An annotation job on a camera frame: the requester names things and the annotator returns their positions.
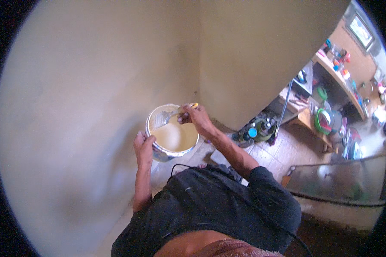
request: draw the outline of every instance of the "man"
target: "man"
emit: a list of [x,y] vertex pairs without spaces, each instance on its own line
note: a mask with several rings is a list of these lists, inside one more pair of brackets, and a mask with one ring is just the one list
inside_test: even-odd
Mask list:
[[134,214],[114,242],[112,256],[282,256],[300,224],[299,203],[272,173],[213,126],[203,106],[183,109],[178,121],[193,123],[249,184],[234,181],[220,167],[191,167],[170,177],[153,200],[155,137],[139,132],[134,140]]

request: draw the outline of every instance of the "framed picture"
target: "framed picture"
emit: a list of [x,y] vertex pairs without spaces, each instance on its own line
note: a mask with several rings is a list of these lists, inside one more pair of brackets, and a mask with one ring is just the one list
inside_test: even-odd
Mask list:
[[375,36],[370,32],[369,28],[359,17],[359,15],[355,14],[351,23],[348,25],[348,28],[356,36],[358,41],[362,44],[363,48],[365,48],[367,51],[372,42],[375,40]]

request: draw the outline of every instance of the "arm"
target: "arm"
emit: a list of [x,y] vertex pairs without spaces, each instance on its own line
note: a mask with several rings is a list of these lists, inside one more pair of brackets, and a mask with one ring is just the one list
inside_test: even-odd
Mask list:
[[196,109],[192,109],[190,106],[184,105],[183,110],[188,115],[180,115],[178,121],[181,124],[193,123],[196,130],[214,144],[235,171],[248,180],[252,169],[259,166],[257,161],[211,123],[203,106],[199,105]]
[[149,138],[141,131],[134,139],[133,146],[137,158],[137,174],[133,202],[133,212],[148,208],[153,203],[150,187],[151,164],[153,162],[153,142],[155,136]]

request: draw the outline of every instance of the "black t-shirt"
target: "black t-shirt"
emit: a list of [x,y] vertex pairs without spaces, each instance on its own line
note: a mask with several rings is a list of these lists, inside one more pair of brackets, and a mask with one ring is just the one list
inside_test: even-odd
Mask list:
[[134,213],[112,256],[153,256],[176,235],[196,230],[283,253],[291,237],[267,215],[293,233],[300,224],[299,203],[265,167],[252,170],[247,187],[210,169],[187,169],[168,181],[158,201]]

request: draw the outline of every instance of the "blue cap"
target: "blue cap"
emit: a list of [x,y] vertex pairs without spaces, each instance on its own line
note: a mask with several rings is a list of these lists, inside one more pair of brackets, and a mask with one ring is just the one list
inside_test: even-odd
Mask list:
[[253,137],[257,136],[257,130],[254,127],[251,127],[251,128],[249,128],[248,134],[250,137],[253,138]]

